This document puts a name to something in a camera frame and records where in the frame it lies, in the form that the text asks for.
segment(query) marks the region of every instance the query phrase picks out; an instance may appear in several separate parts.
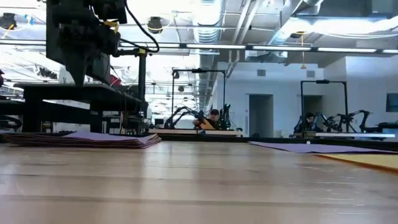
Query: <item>doorway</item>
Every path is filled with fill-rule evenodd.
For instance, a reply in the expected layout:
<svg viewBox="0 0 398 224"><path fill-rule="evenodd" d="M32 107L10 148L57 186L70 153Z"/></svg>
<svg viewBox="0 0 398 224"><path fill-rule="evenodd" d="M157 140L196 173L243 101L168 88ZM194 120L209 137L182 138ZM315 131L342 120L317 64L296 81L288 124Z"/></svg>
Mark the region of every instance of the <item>doorway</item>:
<svg viewBox="0 0 398 224"><path fill-rule="evenodd" d="M306 115L308 112L311 112L313 114L322 113L323 109L322 99L323 99L322 96L317 96L317 95L304 96L304 115ZM318 119L317 126L322 127L322 125L323 125L323 120Z"/></svg>
<svg viewBox="0 0 398 224"><path fill-rule="evenodd" d="M249 136L274 137L274 96L249 95Z"/></svg>

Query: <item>window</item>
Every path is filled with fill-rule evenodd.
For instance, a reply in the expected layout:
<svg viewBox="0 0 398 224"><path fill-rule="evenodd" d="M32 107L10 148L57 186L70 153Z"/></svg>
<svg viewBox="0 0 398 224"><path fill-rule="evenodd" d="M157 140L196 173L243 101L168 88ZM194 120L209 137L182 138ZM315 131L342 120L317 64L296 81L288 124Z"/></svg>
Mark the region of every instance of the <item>window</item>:
<svg viewBox="0 0 398 224"><path fill-rule="evenodd" d="M386 112L398 112L398 93L387 93Z"/></svg>

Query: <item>stack of purple paper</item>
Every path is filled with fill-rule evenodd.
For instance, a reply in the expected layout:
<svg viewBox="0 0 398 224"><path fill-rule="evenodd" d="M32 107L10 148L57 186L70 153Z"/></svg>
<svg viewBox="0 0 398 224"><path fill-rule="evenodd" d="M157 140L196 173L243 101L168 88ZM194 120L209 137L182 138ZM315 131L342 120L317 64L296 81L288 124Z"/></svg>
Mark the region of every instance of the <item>stack of purple paper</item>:
<svg viewBox="0 0 398 224"><path fill-rule="evenodd" d="M113 136L110 134L75 132L66 136L47 136L42 134L11 133L4 138L18 146L33 147L95 147L144 149L160 142L161 138L153 134L146 137Z"/></svg>

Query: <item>cable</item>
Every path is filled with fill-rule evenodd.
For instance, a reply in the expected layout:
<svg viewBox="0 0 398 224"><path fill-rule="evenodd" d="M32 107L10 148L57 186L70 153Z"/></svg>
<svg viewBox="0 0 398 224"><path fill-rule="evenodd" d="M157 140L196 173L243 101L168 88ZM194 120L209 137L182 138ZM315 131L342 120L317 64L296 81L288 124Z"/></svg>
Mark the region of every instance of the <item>cable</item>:
<svg viewBox="0 0 398 224"><path fill-rule="evenodd" d="M121 81L121 82L123 82L124 84L126 84L123 80L122 80L122 78L120 78L120 76L118 75L118 73L115 71L115 69L114 69L114 67L111 65L111 69L112 69L112 71L114 72L114 74L118 77L118 79Z"/></svg>
<svg viewBox="0 0 398 224"><path fill-rule="evenodd" d="M131 10L130 10L128 4L127 4L127 0L124 0L124 4L126 5L127 12L130 14L130 16L132 17L132 19L134 20L134 22L137 24L137 26L140 28L140 30L141 30L147 37L149 37L149 38L155 43L155 45L156 45L156 50L152 50L152 49L150 49L150 48L147 48L147 47L143 47L143 46L134 44L134 43L132 43L131 41L128 41L128 40L125 40L125 39L120 39L120 40L121 40L121 41L124 41L124 42L126 42L126 43L129 43L129 44L131 44L131 45L133 45L133 46L139 47L140 49L144 49L144 50L146 50L146 51L148 51L148 52L152 52L152 53L157 53L157 52L159 52L160 47L159 47L159 44L157 43L156 39L155 39L152 35L150 35L150 34L141 26L141 23L138 21L138 19L137 19L137 18L134 16L134 14L131 12Z"/></svg>

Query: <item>purple paper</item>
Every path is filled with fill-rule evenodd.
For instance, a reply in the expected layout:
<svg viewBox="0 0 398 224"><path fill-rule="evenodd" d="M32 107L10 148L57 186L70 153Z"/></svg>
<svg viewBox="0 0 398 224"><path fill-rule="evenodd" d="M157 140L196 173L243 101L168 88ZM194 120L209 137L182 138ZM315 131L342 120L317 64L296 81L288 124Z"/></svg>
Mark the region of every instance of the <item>purple paper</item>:
<svg viewBox="0 0 398 224"><path fill-rule="evenodd" d="M115 136L111 134L101 134L101 133L89 133L86 131L77 131L75 133L67 134L67 138L80 138L80 139L88 139L92 141L126 141L126 140L138 140L139 142L145 144L148 140L151 139L152 136L146 137L127 137L127 136Z"/></svg>
<svg viewBox="0 0 398 224"><path fill-rule="evenodd" d="M274 149L281 149L295 153L382 153L382 154L396 154L396 152L383 151L377 149L366 149L352 146L330 146L323 144L277 144L277 143L266 143L266 142L249 142L251 144L269 147Z"/></svg>

